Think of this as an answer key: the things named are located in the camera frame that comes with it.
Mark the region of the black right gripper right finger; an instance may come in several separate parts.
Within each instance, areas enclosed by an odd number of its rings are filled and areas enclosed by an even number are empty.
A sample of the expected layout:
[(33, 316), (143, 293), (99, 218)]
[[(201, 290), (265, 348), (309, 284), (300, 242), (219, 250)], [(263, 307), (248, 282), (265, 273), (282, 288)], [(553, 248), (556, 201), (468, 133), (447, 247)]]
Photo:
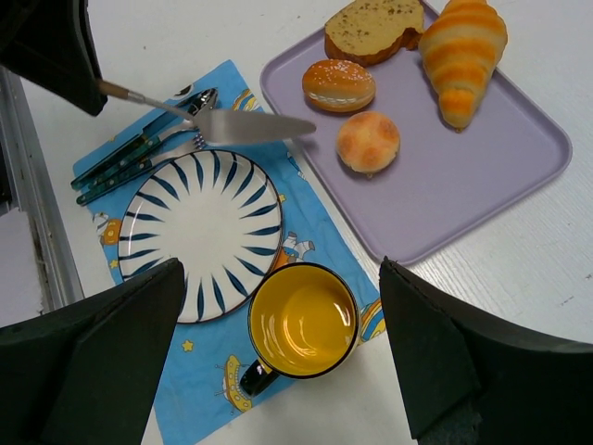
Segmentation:
[(588, 444), (592, 347), (501, 319), (395, 261), (380, 267), (386, 332), (421, 444)]

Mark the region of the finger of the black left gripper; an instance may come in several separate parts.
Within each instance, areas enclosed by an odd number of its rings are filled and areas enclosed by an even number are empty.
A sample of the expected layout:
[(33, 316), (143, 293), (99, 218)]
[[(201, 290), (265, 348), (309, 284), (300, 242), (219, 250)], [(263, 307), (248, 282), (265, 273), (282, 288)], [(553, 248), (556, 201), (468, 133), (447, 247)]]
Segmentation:
[(86, 0), (3, 1), (1, 65), (91, 116), (107, 103)]

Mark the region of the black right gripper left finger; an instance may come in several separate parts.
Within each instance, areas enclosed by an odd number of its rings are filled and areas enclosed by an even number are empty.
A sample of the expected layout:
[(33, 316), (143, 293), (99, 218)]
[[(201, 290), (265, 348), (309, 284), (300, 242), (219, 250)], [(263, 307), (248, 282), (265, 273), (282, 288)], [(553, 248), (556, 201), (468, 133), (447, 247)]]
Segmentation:
[(2, 443), (140, 443), (183, 299), (183, 265), (169, 259), (2, 328)]

